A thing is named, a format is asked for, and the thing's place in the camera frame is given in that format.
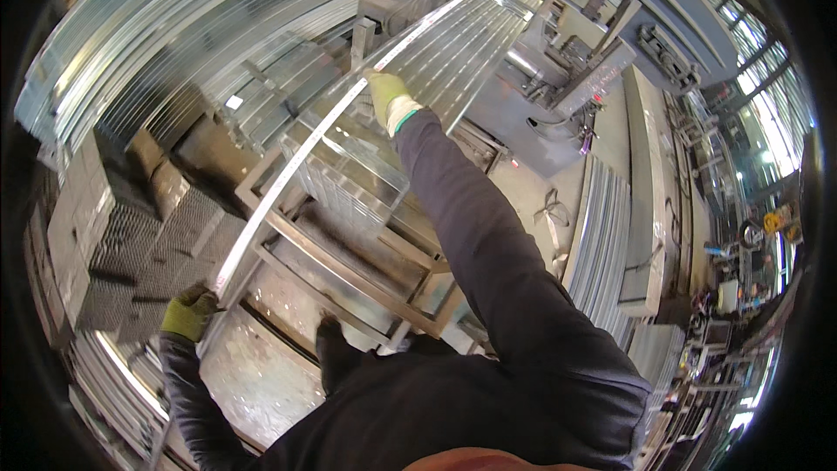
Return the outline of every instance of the cable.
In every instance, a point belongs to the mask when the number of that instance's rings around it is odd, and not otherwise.
[[[651,266],[651,263],[654,261],[654,257],[657,255],[657,253],[660,252],[660,249],[662,249],[662,248],[663,248],[663,242],[662,241],[657,242],[657,246],[654,248],[654,251],[651,252],[651,256],[648,257],[648,260],[646,260],[642,264],[637,264],[635,266],[625,267],[625,272],[627,273],[628,271],[639,270],[639,269],[642,269],[643,267]]]

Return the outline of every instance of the white glove cuff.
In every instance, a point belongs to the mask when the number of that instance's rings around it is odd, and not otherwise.
[[[398,95],[395,99],[389,101],[387,106],[387,133],[389,137],[395,135],[395,132],[401,128],[401,124],[416,111],[423,109],[424,106],[414,101],[409,95]]]

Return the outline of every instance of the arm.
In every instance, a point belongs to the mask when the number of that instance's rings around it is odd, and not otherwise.
[[[180,334],[162,332],[160,362],[172,401],[171,415],[195,463],[202,470],[232,471],[254,462],[201,380],[195,343]]]
[[[643,382],[612,337],[575,309],[506,197],[445,136],[433,112],[413,114],[394,142],[410,189],[502,362],[549,359],[568,372]]]

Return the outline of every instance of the yellow-green glove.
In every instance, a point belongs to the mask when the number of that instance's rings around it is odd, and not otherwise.
[[[199,342],[209,319],[217,310],[218,297],[203,284],[197,283],[168,304],[160,330]]]
[[[367,69],[363,77],[369,82],[371,103],[378,123],[387,130],[390,137],[401,129],[401,125],[413,113],[424,108],[410,97],[404,81],[395,75]]]

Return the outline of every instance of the dark sleeve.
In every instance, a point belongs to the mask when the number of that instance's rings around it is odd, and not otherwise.
[[[170,414],[201,470],[232,471],[252,464],[255,456],[242,447],[201,380],[194,342],[179,334],[161,333],[160,363],[172,401]]]
[[[506,196],[445,136],[433,112],[415,113],[395,145],[410,189],[501,361],[566,351],[567,368],[636,373],[612,337],[575,309]]]
[[[394,142],[500,362],[561,418],[585,454],[629,468],[644,435],[648,382],[612,336],[575,309],[506,196],[445,136],[433,112],[415,113]]]

